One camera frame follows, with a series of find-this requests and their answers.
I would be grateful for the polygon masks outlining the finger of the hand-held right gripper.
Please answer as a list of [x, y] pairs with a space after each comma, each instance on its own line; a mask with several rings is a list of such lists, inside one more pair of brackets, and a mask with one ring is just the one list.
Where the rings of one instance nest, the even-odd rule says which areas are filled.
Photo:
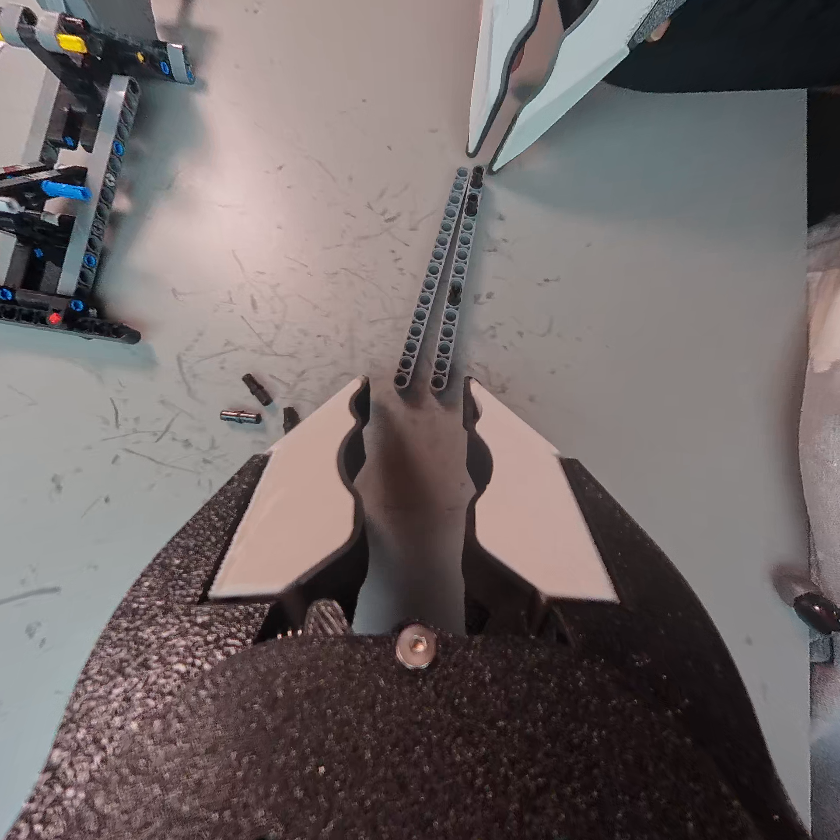
[[539, 21], [540, 1], [483, 1], [469, 105], [466, 154], [475, 158], [508, 93], [520, 50]]
[[654, 3], [589, 2], [563, 30], [546, 77], [513, 117], [490, 159], [489, 172], [499, 172], [532, 146], [629, 55], [635, 46], [628, 41], [644, 10]]

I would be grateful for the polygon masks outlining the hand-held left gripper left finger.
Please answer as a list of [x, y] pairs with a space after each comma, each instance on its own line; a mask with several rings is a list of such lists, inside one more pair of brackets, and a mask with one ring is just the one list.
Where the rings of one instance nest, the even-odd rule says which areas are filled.
[[266, 462], [208, 582], [213, 604], [264, 604], [259, 632], [302, 629], [315, 602], [352, 624], [369, 570], [361, 494], [371, 416], [365, 375], [266, 451]]

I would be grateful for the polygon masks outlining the toy truck chassis assembly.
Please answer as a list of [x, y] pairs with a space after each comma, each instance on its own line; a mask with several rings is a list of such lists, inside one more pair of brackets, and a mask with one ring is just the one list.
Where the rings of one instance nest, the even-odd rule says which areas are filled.
[[47, 91], [32, 161], [2, 167], [1, 320], [24, 329], [135, 345], [136, 329], [98, 311], [95, 285], [141, 81], [191, 86], [183, 43], [158, 36], [151, 2], [127, 22], [96, 2], [2, 2], [2, 47], [38, 59]]

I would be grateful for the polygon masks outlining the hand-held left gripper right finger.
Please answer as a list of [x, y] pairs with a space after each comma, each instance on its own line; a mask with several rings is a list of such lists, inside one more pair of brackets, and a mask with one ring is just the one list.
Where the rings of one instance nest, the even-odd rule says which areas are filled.
[[540, 635], [562, 602], [618, 604], [560, 451], [471, 376], [463, 425], [467, 632]]

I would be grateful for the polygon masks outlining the person's grey hoodie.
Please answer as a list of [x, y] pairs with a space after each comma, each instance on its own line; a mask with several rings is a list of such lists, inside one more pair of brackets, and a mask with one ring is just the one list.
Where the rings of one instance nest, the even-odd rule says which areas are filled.
[[[810, 580], [839, 605], [839, 218], [807, 235], [808, 360], [801, 406], [801, 482]], [[811, 664], [812, 837], [839, 838], [839, 635], [835, 660]]]

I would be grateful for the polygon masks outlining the long grey beam with pins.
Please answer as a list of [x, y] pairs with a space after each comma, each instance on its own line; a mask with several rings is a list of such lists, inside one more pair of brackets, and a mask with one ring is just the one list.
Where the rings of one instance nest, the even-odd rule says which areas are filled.
[[[467, 193], [465, 194], [465, 203], [466, 196], [469, 194], [470, 190], [471, 189], [469, 188], [468, 183]], [[448, 284], [451, 280], [455, 278], [462, 279], [463, 292], [460, 306], [458, 309], [447, 308], [447, 298], [445, 299], [440, 328], [437, 336], [434, 364], [429, 380], [430, 392], [435, 395], [442, 394], [448, 386], [449, 374], [452, 370], [453, 359], [455, 355], [455, 344], [459, 328], [460, 309], [465, 297], [466, 281], [469, 273], [469, 260], [471, 256], [471, 251], [473, 249], [472, 247], [474, 238], [476, 235], [476, 219], [478, 215], [475, 218], [466, 217], [464, 215], [465, 203], [463, 205], [462, 213], [458, 220], [458, 227], [455, 238], [455, 252], [448, 279]]]

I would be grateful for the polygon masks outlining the long grey perforated beam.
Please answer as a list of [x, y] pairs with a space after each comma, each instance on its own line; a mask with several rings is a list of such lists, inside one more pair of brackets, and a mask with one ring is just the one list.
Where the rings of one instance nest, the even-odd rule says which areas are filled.
[[446, 259], [465, 203], [469, 173], [469, 168], [460, 166], [449, 190], [443, 216], [435, 235], [432, 254], [417, 295], [401, 357], [395, 370], [393, 382], [395, 391], [398, 393], [405, 392], [413, 378], [438, 286], [444, 274]]

